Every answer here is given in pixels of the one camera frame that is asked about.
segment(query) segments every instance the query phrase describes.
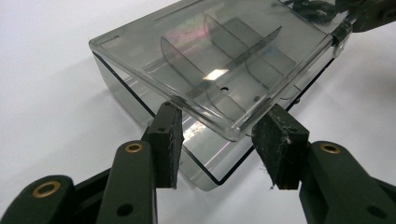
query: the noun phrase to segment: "white surface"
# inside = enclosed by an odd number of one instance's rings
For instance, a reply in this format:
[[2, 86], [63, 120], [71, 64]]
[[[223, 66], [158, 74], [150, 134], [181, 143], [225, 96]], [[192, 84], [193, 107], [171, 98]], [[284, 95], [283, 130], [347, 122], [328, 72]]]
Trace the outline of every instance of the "white surface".
[[[0, 2], [0, 216], [45, 175], [75, 183], [111, 165], [142, 130], [102, 80], [88, 41], [170, 1]], [[353, 35], [292, 109], [311, 141], [348, 148], [367, 172], [396, 185], [396, 23]], [[221, 187], [179, 174], [158, 190], [160, 223], [305, 223], [297, 191], [270, 190], [253, 153]]]

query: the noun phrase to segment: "black hole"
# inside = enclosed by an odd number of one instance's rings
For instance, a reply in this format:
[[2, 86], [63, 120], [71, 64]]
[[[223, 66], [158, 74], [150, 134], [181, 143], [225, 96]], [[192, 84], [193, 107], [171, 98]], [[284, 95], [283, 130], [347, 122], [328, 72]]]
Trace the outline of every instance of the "black hole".
[[47, 185], [47, 186], [44, 186], [43, 188], [39, 189], [38, 192], [43, 194], [43, 193], [49, 192], [53, 189], [55, 189], [55, 186], [53, 184], [51, 184], [51, 185]]
[[117, 209], [117, 214], [118, 214], [120, 217], [126, 217], [126, 216], [128, 216], [129, 214], [131, 214], [132, 211], [134, 211], [134, 207], [133, 207], [131, 204], [126, 203], [126, 204], [121, 205], [121, 206], [119, 207], [119, 209]]
[[130, 150], [137, 150], [138, 148], [139, 148], [138, 145], [131, 145], [131, 146], [129, 147]]
[[368, 206], [367, 211], [375, 217], [387, 218], [387, 214], [375, 205]]
[[337, 150], [336, 147], [329, 146], [329, 145], [324, 146], [324, 148], [325, 148], [326, 150], [329, 150], [329, 151], [336, 151], [336, 150]]

